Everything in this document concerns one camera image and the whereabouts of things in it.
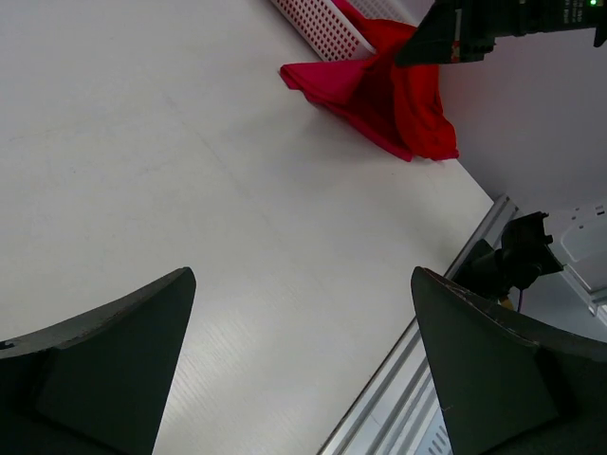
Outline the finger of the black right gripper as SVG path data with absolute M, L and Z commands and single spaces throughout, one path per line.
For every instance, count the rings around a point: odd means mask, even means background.
M 398 67 L 483 61 L 495 47 L 474 19 L 474 1 L 434 1 L 412 37 L 395 55 Z

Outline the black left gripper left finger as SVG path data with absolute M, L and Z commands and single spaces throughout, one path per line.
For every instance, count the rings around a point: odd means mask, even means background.
M 4 454 L 150 454 L 192 312 L 189 267 L 1 343 Z

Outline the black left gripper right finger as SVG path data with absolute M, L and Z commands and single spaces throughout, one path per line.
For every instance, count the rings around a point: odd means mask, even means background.
M 603 454 L 606 345 L 486 300 L 425 267 L 416 319 L 455 454 Z

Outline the red t shirt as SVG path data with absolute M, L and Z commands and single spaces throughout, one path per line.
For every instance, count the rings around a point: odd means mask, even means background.
M 400 67 L 396 53 L 416 27 L 385 19 L 363 19 L 362 35 L 375 55 L 362 69 L 357 95 L 360 131 L 403 160 L 434 161 L 459 156 L 454 127 L 446 119 L 436 64 Z

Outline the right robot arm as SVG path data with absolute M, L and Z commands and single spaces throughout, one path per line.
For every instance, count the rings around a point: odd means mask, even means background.
M 606 3 L 589 0 L 435 1 L 395 55 L 399 67 L 484 60 L 495 40 L 578 29 L 606 42 Z

